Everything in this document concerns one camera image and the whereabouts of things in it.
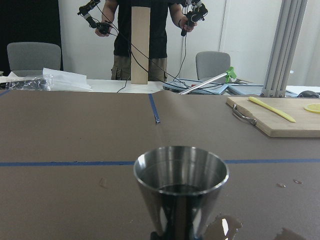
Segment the metal handle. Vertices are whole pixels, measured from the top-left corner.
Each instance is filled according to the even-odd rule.
[[[193,90],[199,89],[199,88],[201,88],[201,87],[203,87],[203,86],[205,86],[205,85],[207,85],[207,84],[209,84],[209,83],[211,83],[211,82],[213,82],[213,81],[215,81],[215,80],[218,80],[218,79],[220,79],[220,78],[223,78],[223,77],[225,77],[225,76],[227,76],[227,75],[228,75],[228,74],[227,74],[226,72],[224,72],[224,73],[222,73],[222,74],[220,74],[220,75],[218,75],[218,76],[215,76],[215,77],[213,77],[213,78],[210,78],[210,79],[207,80],[207,81],[204,81],[204,82],[202,82],[202,83],[199,83],[198,85],[195,85],[195,86],[190,87],[190,88],[188,88],[188,89],[186,89],[186,90],[184,90],[184,91],[181,91],[181,92],[179,92],[179,94],[180,94],[180,95],[188,94],[188,93],[192,92]]]
[[[241,119],[243,119],[243,120],[246,120],[246,121],[248,121],[249,123],[251,123],[252,125],[256,125],[257,124],[257,119],[255,119],[255,118],[250,118],[250,117],[246,117],[246,116],[244,116],[241,112],[239,112],[238,110],[237,110],[237,104],[234,104],[233,105],[233,113],[235,114],[235,115],[237,115],[239,118],[241,118]]]

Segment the motion capture controller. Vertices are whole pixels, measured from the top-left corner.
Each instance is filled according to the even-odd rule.
[[[204,16],[208,13],[208,10],[206,9],[206,6],[201,2],[201,0],[188,0],[186,3],[183,4],[183,6],[187,6],[188,4],[192,5],[192,11],[189,11],[185,16],[188,18],[187,25],[190,27],[193,27],[196,22],[199,20],[204,21]],[[182,29],[181,36],[187,35],[187,31],[185,29]]]
[[[100,0],[91,0],[86,5],[79,7],[78,15],[81,15],[93,29],[98,29],[98,31],[104,35],[109,34],[109,28],[111,27],[109,22],[95,22],[89,11],[94,9],[94,7],[100,3]]]

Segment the blue tape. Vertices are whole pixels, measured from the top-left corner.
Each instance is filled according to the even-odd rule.
[[[226,164],[298,164],[298,163],[320,163],[320,159],[244,159],[225,160]]]
[[[155,123],[159,124],[160,123],[160,117],[159,117],[159,114],[158,114],[158,111],[157,111],[157,108],[156,108],[154,97],[152,96],[151,93],[149,93],[148,95],[149,95],[149,100],[150,100],[150,104],[151,104],[151,107],[152,107],[153,115],[154,115],[154,118],[155,118]]]
[[[0,167],[130,166],[134,161],[0,162]]]
[[[2,93],[0,93],[0,97],[7,94],[8,92],[10,92],[10,89],[3,91]]]
[[[226,164],[297,164],[320,163],[320,159],[250,159],[224,160]],[[63,167],[63,166],[132,166],[135,161],[51,161],[51,162],[0,162],[0,167]]]

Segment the green spray nozzle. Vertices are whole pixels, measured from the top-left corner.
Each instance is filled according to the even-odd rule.
[[[230,78],[232,79],[236,79],[237,75],[235,73],[235,68],[233,66],[231,66],[226,72],[226,76],[225,76],[225,83],[229,83]]]

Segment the wooden cutting board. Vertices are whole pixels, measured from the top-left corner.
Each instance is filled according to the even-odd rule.
[[[278,114],[248,100],[248,97],[228,97],[226,103],[248,118],[257,119],[256,126],[270,137],[320,138],[320,114],[306,111],[304,106],[320,104],[320,98],[259,98],[264,103],[292,116],[289,122]]]

